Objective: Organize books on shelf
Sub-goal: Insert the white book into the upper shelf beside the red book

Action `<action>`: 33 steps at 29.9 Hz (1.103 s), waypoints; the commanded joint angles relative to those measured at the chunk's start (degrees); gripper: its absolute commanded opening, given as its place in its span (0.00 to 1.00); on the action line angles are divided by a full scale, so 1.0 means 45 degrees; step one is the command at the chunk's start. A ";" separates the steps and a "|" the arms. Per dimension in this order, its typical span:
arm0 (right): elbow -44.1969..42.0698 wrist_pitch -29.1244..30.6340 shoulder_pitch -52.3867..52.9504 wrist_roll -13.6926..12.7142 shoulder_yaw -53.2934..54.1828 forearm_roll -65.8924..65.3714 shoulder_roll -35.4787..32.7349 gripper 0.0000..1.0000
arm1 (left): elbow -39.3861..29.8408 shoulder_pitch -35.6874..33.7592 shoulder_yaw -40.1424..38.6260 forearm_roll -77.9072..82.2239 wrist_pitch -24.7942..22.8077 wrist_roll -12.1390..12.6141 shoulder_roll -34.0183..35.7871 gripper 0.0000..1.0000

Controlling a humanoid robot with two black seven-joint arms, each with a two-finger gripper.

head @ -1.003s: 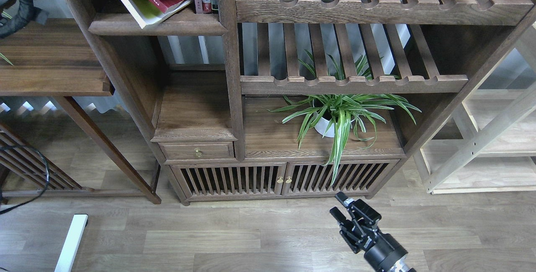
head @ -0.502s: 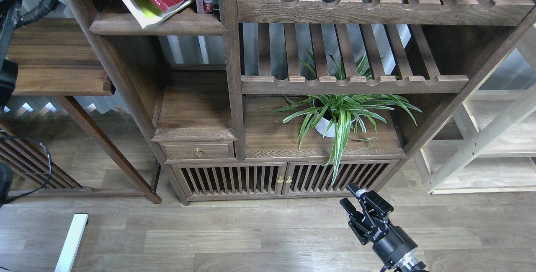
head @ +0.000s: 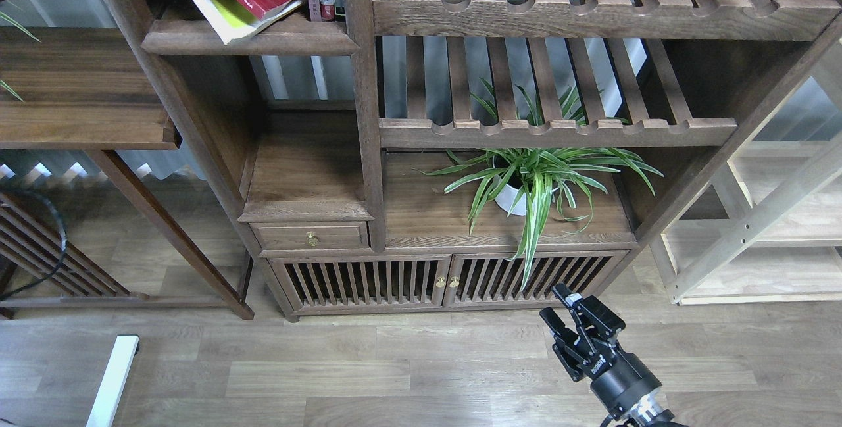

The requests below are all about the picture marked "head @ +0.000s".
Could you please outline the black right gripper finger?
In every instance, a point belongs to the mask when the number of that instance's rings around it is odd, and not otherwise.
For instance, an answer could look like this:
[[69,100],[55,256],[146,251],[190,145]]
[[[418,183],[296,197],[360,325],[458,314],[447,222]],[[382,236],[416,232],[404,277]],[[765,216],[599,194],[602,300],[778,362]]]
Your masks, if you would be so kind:
[[556,311],[551,307],[545,307],[539,311],[539,316],[550,328],[554,340],[557,342],[568,342],[570,338],[570,330],[566,328],[562,319],[557,316]]
[[562,302],[563,306],[566,307],[566,310],[571,313],[577,313],[580,310],[581,300],[583,297],[580,293],[569,289],[565,283],[555,284],[555,286],[551,288],[551,292],[553,292],[556,298]]

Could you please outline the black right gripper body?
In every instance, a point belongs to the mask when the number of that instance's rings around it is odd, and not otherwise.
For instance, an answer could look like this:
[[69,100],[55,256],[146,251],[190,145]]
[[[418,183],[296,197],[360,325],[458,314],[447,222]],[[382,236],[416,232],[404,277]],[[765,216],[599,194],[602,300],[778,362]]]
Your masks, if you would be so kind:
[[553,351],[572,381],[591,379],[590,389],[608,413],[605,422],[662,423],[664,409],[655,398],[661,382],[617,341],[625,322],[595,296],[583,297],[580,310],[570,314],[576,328],[568,342],[555,340]]

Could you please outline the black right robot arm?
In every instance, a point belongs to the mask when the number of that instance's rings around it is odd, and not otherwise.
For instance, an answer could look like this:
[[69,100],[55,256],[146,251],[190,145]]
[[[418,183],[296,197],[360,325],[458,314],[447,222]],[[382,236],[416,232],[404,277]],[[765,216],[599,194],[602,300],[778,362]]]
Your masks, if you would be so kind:
[[619,421],[622,426],[676,426],[674,415],[656,402],[662,383],[637,355],[617,341],[626,323],[595,296],[581,297],[566,284],[551,289],[576,324],[567,329],[553,308],[539,312],[553,333],[553,351],[560,363],[579,382],[591,379],[591,391],[608,412],[602,425]]

